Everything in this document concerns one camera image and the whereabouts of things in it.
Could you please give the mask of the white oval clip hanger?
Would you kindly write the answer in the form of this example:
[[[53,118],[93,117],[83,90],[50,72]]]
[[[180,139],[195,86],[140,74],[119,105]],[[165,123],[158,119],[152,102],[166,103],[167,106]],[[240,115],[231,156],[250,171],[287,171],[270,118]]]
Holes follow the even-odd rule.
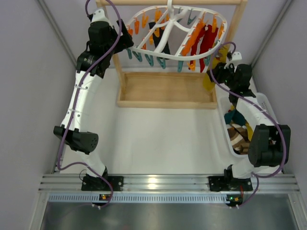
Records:
[[[139,34],[140,23],[142,24],[142,29],[145,29],[146,24],[149,23],[146,13],[150,11],[155,11],[154,20],[152,21],[154,25],[143,37],[140,44],[127,48],[130,59],[134,55],[142,62],[142,55],[144,55],[148,62],[151,62],[153,57],[157,57],[158,61],[165,59],[181,62],[200,60],[212,55],[218,49],[227,30],[227,21],[220,13],[206,8],[173,5],[172,1],[169,0],[167,5],[150,6],[136,13],[126,25],[130,35]],[[201,29],[209,24],[212,25],[213,31],[218,27],[214,45],[206,53],[200,54],[201,38],[196,54],[192,56],[191,47],[196,37]],[[185,32],[186,36],[176,53],[171,54],[167,53],[165,48],[174,28]]]

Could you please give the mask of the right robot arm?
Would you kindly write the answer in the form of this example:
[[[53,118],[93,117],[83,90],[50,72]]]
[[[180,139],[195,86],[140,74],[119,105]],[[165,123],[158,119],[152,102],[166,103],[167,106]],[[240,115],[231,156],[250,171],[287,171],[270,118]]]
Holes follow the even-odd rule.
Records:
[[[256,95],[250,87],[252,69],[250,65],[220,62],[214,69],[208,71],[210,80],[229,93],[229,101],[235,112],[244,118],[253,133],[247,146],[242,146],[247,152],[240,162],[229,165],[224,170],[224,184],[230,190],[245,188],[252,190],[251,176],[260,178],[259,171],[268,168],[276,170],[269,177],[277,175],[289,158],[291,129],[288,125],[280,125],[261,107]]]

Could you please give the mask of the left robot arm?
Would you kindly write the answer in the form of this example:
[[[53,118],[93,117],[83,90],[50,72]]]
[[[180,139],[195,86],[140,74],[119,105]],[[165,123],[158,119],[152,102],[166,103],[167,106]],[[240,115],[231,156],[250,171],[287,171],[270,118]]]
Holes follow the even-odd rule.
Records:
[[[82,159],[79,164],[86,167],[83,191],[112,189],[107,168],[95,150],[99,137],[88,130],[88,123],[95,92],[110,66],[112,56],[134,45],[124,22],[118,20],[117,24],[121,27],[119,33],[106,21],[91,22],[86,49],[77,58],[69,108],[61,124],[53,129],[54,135],[60,139],[58,157],[62,156],[67,146],[79,154]]]

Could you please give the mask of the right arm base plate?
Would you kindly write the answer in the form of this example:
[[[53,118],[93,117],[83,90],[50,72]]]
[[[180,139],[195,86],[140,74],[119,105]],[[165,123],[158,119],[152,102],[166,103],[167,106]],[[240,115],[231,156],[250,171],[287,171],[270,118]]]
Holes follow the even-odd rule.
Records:
[[[226,178],[224,176],[209,176],[209,189],[212,192],[238,191],[250,192],[253,190],[251,179]]]

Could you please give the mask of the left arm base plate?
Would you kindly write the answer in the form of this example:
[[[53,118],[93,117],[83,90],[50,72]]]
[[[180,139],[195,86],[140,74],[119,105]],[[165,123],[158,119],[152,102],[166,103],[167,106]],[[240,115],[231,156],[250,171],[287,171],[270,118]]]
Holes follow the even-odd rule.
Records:
[[[108,183],[111,185],[114,191],[121,191],[123,187],[123,176],[108,176],[107,179]],[[99,177],[92,177],[86,175],[82,179],[82,191],[111,191],[110,187],[107,185],[105,181],[103,181]]]

